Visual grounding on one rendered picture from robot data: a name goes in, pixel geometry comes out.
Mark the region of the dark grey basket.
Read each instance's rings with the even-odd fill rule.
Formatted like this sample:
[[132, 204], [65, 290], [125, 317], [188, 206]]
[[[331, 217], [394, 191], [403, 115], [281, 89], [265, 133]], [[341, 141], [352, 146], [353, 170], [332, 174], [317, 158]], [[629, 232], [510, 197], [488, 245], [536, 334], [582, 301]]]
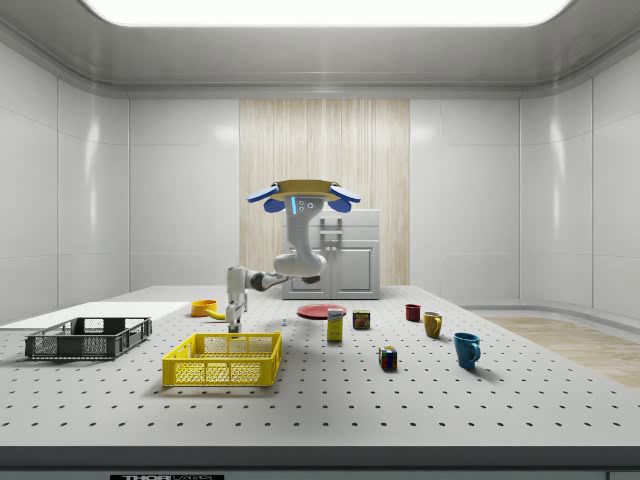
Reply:
[[26, 336], [32, 360], [115, 359], [152, 333], [150, 317], [76, 317]]

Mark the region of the white and yellow box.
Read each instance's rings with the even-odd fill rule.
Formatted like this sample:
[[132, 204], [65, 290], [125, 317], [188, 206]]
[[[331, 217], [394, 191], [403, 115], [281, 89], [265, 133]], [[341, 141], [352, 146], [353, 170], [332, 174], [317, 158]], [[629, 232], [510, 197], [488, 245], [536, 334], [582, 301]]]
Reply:
[[342, 307], [327, 310], [327, 340], [341, 342], [343, 333], [343, 318], [346, 310]]

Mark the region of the red plate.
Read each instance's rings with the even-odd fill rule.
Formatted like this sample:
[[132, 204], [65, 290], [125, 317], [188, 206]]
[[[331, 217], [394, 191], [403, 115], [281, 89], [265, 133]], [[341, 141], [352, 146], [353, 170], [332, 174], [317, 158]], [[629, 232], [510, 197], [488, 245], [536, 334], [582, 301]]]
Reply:
[[310, 320], [327, 320], [329, 311], [337, 310], [340, 316], [346, 314], [346, 308], [335, 304], [308, 304], [297, 309], [297, 315]]

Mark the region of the white cabinet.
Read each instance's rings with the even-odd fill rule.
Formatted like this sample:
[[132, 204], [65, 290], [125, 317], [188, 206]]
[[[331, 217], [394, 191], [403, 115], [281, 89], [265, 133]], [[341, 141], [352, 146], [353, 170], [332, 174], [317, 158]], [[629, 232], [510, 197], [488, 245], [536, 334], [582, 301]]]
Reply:
[[327, 265], [321, 279], [306, 284], [295, 278], [282, 287], [289, 300], [377, 299], [379, 279], [379, 211], [353, 209], [340, 213], [325, 208], [311, 220], [310, 242], [313, 251]]

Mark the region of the yellow basket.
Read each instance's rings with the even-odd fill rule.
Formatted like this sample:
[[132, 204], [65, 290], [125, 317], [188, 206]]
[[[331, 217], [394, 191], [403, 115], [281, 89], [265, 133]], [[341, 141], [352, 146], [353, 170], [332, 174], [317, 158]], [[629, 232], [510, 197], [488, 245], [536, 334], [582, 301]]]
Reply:
[[282, 334], [195, 333], [162, 359], [165, 386], [270, 386]]

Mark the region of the blue mug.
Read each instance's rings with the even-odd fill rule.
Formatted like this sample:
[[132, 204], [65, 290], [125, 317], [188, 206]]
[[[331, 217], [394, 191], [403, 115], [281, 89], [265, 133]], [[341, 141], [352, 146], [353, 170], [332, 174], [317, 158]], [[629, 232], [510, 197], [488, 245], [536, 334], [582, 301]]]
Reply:
[[459, 366], [467, 370], [473, 369], [481, 357], [479, 337], [471, 333], [459, 332], [454, 335], [454, 345]]

